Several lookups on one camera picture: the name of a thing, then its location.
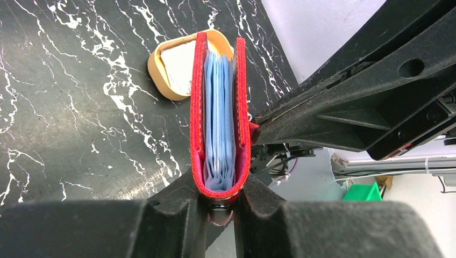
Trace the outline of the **tan oval card tray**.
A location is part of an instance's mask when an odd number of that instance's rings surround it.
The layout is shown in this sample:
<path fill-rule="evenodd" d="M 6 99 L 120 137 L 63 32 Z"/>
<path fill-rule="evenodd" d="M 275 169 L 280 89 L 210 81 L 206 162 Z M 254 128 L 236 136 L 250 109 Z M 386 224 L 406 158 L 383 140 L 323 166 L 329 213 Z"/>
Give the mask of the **tan oval card tray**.
<path fill-rule="evenodd" d="M 147 69 L 150 77 L 152 78 L 155 86 L 159 90 L 159 92 L 166 98 L 172 101 L 181 101 L 183 99 L 188 98 L 189 96 L 180 96 L 174 90 L 172 90 L 169 86 L 169 80 L 166 74 L 166 70 L 164 68 L 164 64 L 161 59 L 161 51 L 164 49 L 169 49 L 174 46 L 183 44 L 185 42 L 189 42 L 192 40 L 196 41 L 197 34 L 193 33 L 190 35 L 181 36 L 178 38 L 166 40 L 155 48 L 152 54 L 149 56 L 147 61 Z"/>

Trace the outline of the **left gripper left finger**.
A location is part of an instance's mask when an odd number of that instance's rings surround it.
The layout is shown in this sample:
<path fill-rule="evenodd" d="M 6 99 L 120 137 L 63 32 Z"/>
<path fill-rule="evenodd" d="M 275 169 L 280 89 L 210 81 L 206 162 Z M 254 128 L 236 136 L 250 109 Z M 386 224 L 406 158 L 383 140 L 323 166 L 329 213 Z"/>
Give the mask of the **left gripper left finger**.
<path fill-rule="evenodd" d="M 149 199 L 27 202 L 1 214 L 1 257 L 204 257 L 190 171 Z"/>

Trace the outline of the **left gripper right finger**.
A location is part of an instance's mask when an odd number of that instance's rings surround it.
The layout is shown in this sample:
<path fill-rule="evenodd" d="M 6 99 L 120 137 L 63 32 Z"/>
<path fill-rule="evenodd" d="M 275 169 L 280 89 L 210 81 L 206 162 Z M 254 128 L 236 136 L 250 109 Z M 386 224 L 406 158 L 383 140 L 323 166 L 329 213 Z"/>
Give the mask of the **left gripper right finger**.
<path fill-rule="evenodd" d="M 289 202 L 250 176 L 234 207 L 238 257 L 442 257 L 400 202 Z"/>

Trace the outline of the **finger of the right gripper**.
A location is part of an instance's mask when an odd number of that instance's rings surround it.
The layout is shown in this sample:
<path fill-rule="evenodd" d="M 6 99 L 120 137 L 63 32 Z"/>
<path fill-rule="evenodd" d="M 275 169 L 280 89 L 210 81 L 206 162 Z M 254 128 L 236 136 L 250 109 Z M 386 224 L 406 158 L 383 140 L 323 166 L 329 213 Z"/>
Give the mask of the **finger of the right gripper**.
<path fill-rule="evenodd" d="M 256 144 L 305 144 L 374 160 L 455 128 L 455 8 L 381 59 L 359 62 L 254 117 Z"/>
<path fill-rule="evenodd" d="M 296 77 L 292 91 L 260 112 L 269 118 L 319 81 L 407 42 L 455 1 L 263 1 Z"/>

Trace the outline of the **red leather card holder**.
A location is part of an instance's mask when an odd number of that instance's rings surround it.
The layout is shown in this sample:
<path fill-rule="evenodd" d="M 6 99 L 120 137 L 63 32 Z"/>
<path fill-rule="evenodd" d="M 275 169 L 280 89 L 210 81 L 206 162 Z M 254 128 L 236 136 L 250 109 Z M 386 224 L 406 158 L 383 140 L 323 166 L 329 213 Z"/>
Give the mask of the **red leather card holder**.
<path fill-rule="evenodd" d="M 251 167 L 252 136 L 248 118 L 246 44 L 238 38 L 224 54 L 196 35 L 190 96 L 190 153 L 194 182 L 208 206 L 208 220 L 227 224 Z"/>

